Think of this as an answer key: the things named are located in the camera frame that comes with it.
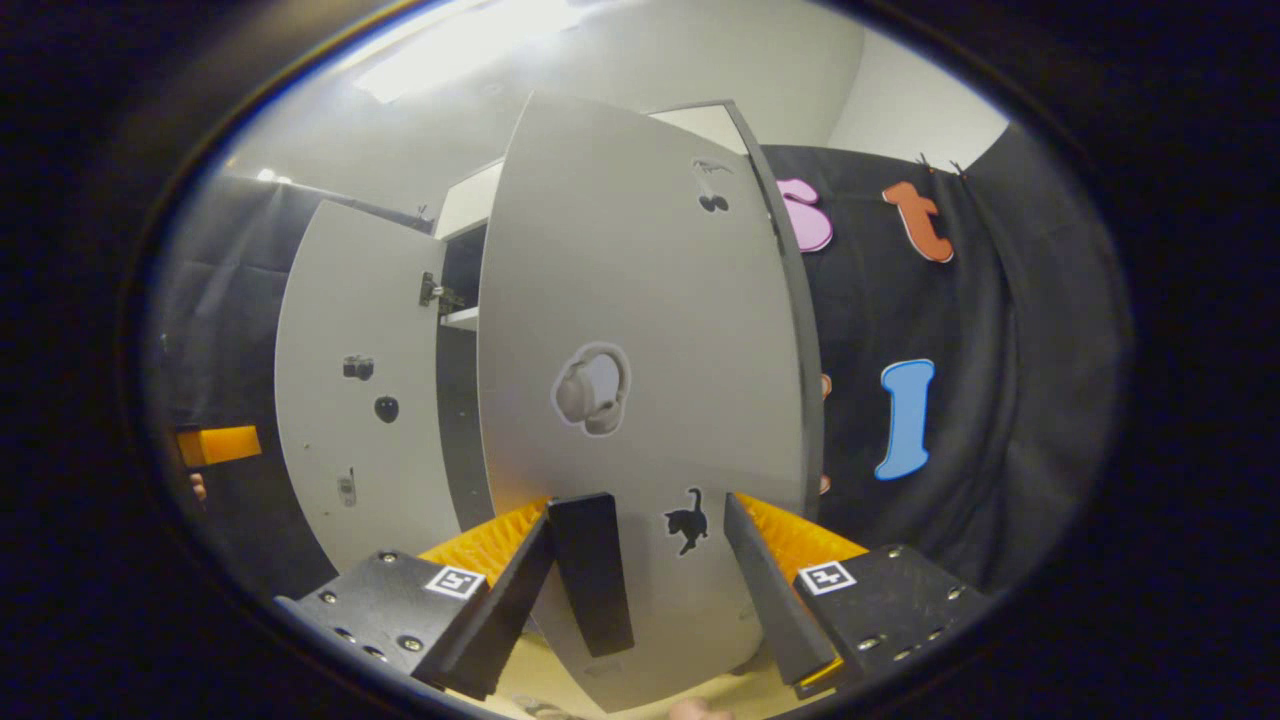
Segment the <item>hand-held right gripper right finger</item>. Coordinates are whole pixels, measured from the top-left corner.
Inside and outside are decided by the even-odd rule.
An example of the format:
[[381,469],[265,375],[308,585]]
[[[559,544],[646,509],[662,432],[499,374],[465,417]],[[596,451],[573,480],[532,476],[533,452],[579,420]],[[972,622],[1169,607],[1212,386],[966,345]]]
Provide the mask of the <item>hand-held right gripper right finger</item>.
[[989,611],[988,594],[906,544],[867,548],[748,495],[727,495],[723,533],[800,700],[886,682]]

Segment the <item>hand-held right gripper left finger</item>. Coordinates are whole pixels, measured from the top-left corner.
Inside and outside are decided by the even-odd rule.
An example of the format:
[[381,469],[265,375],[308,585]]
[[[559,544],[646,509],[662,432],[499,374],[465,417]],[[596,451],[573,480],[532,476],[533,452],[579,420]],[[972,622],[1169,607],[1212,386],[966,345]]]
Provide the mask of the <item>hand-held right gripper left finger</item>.
[[485,700],[554,560],[548,506],[538,498],[425,553],[375,550],[275,606],[288,628],[362,673]]

